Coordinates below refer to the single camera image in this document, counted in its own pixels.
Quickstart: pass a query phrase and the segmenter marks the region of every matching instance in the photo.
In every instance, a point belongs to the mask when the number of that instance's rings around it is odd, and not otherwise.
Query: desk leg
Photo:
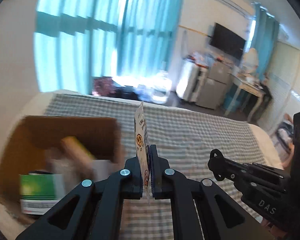
[[[258,109],[258,107],[261,105],[262,103],[262,97],[258,98],[258,101],[256,102],[256,104],[254,105],[254,107],[252,108],[251,112],[249,113],[247,122],[250,122],[251,117],[253,116],[254,112]]]
[[[242,105],[241,108],[240,108],[240,111],[241,111],[241,112],[242,112],[242,111],[244,110],[244,108],[247,106],[247,103],[248,103],[250,97],[251,97],[251,94],[248,93],[248,95],[247,95],[247,97],[246,97],[246,100],[244,101],[243,105]]]
[[[227,116],[230,113],[230,111],[231,111],[231,109],[232,109],[235,101],[237,100],[237,97],[238,97],[240,91],[241,91],[241,88],[238,86],[237,91],[235,92],[235,94],[234,94],[234,96],[233,96],[233,98],[231,100],[231,103],[230,103],[230,105],[228,106],[228,108],[227,108],[227,110],[225,112],[225,116]]]

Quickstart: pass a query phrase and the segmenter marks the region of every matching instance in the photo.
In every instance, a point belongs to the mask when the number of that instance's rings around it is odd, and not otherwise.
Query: brown cardboard box
[[[116,119],[27,116],[12,132],[1,158],[1,203],[10,209],[9,204],[19,202],[19,175],[44,169],[44,151],[61,148],[60,140],[66,136],[75,136],[97,159],[110,160],[118,169],[124,166]]]

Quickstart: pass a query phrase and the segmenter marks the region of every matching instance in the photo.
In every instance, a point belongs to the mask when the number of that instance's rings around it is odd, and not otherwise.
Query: wall
[[[14,116],[39,92],[33,55],[36,3],[0,4],[0,148]]]
[[[258,120],[258,125],[271,134],[282,121],[284,113],[291,117],[300,112],[300,101],[291,91],[300,95],[300,50],[278,42],[271,58],[268,87],[272,102]]]
[[[183,1],[179,25],[211,35],[215,22],[235,32],[245,40],[248,38],[246,31],[249,29],[250,21],[226,5],[216,0]],[[208,46],[209,37],[192,31],[186,31],[188,36],[188,51],[184,49],[181,52],[183,33],[184,29],[179,27],[168,71],[172,80],[172,89],[178,84],[178,78],[182,68],[181,57],[194,50],[205,52],[207,49],[210,49]]]

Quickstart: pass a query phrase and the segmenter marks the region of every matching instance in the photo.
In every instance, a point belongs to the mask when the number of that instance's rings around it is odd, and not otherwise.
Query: screw
[[[212,180],[211,179],[204,179],[202,181],[202,184],[207,186],[207,187],[210,187],[212,185]]]
[[[92,181],[89,179],[85,179],[83,182],[81,182],[81,185],[84,187],[90,187],[92,184]]]
[[[121,174],[122,176],[128,176],[128,175],[130,174],[130,171],[127,170],[127,169],[124,169],[124,170],[121,170],[121,171],[120,171],[120,174]]]
[[[174,174],[174,170],[173,169],[166,169],[164,171],[164,173],[167,174],[167,175],[173,175]]]

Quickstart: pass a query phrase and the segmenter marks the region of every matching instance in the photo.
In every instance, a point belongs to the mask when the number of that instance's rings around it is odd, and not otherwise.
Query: gray mini fridge
[[[222,62],[215,62],[202,86],[196,105],[216,109],[223,101],[230,81],[230,68]]]

